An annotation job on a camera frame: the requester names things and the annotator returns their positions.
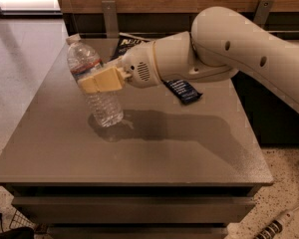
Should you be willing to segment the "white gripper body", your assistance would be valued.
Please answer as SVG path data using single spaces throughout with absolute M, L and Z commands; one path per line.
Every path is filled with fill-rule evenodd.
M 122 66 L 132 75 L 128 83 L 136 88 L 148 88 L 161 83 L 154 62 L 153 42 L 128 49 L 122 55 Z

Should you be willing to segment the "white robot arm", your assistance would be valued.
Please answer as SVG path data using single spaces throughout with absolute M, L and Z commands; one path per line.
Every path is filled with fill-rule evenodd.
M 281 40 L 239 13 L 210 7 L 191 31 L 141 43 L 78 80 L 86 94 L 147 88 L 163 81 L 217 82 L 242 72 L 299 114 L 299 46 Z

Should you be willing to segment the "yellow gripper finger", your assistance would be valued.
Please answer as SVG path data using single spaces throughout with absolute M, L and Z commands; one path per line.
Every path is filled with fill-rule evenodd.
M 127 72 L 123 68 L 109 67 L 78 80 L 86 94 L 118 91 L 125 85 Z
M 122 58 L 118 57 L 116 59 L 110 60 L 105 63 L 105 67 L 120 67 L 122 65 Z

